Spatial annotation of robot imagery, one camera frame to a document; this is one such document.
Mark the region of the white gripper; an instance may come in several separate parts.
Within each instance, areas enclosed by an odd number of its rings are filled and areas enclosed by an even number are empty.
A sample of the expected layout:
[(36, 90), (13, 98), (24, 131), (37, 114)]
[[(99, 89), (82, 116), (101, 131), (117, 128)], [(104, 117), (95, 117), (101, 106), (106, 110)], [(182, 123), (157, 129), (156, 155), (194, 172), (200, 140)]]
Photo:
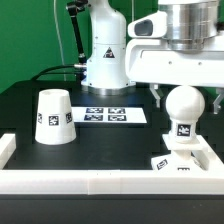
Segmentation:
[(173, 51), (161, 39), (133, 39), (126, 48), (125, 69), (135, 82), (149, 85), (156, 107), (164, 94), (159, 84), (216, 88), (213, 112), (224, 99), (224, 36), (209, 38), (201, 51)]

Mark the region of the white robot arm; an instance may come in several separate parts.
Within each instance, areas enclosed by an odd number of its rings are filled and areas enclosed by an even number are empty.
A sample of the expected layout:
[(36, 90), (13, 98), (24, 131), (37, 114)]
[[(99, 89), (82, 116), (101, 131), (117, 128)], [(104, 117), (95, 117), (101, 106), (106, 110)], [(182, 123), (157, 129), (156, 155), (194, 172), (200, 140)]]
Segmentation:
[(130, 24), (108, 0), (90, 0), (92, 55), (84, 84), (100, 94), (129, 82), (213, 87), (224, 101), (224, 27), (219, 0), (158, 0), (158, 11)]

